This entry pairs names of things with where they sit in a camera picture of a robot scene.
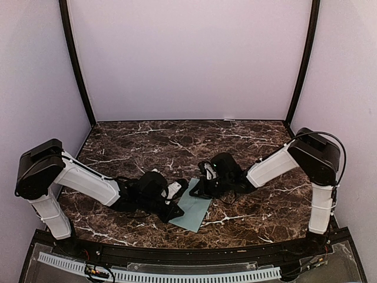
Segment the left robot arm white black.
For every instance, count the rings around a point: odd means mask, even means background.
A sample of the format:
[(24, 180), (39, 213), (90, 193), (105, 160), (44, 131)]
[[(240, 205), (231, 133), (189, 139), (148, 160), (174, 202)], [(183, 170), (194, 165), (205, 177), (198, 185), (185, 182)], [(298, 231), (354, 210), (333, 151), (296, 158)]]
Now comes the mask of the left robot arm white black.
[(53, 183), (74, 189), (118, 212), (142, 210), (155, 214), (164, 223), (184, 215), (174, 200), (188, 187), (185, 179), (169, 184), (156, 171), (146, 172), (138, 179), (107, 177), (74, 159), (58, 139), (48, 140), (23, 153), (15, 196), (33, 206), (70, 257), (78, 257), (83, 252), (83, 244), (74, 237), (70, 220), (51, 192)]

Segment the light blue envelope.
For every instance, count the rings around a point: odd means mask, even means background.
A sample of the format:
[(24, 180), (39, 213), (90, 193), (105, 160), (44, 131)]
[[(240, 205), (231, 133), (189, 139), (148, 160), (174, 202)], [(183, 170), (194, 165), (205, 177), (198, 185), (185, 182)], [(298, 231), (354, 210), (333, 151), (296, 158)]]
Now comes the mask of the light blue envelope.
[(199, 180), (191, 178), (188, 189), (183, 193), (178, 206), (184, 211), (184, 215), (169, 220), (170, 224), (176, 225), (185, 230), (197, 233), (207, 213), (212, 199), (197, 198), (189, 195), (189, 191), (198, 184)]

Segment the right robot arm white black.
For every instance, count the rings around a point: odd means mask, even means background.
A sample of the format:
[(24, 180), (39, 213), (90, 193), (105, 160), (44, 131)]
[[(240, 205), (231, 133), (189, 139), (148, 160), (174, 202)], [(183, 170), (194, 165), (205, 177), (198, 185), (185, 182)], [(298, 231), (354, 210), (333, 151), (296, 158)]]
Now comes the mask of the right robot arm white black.
[(321, 235), (328, 230), (346, 162), (346, 149), (339, 138), (304, 127), (291, 140), (245, 170), (226, 152), (200, 162), (201, 178), (189, 194), (212, 199), (220, 198), (228, 191), (252, 193), (271, 180), (300, 168), (310, 180), (312, 188), (307, 229), (311, 234), (301, 241), (300, 250), (312, 256), (323, 246)]

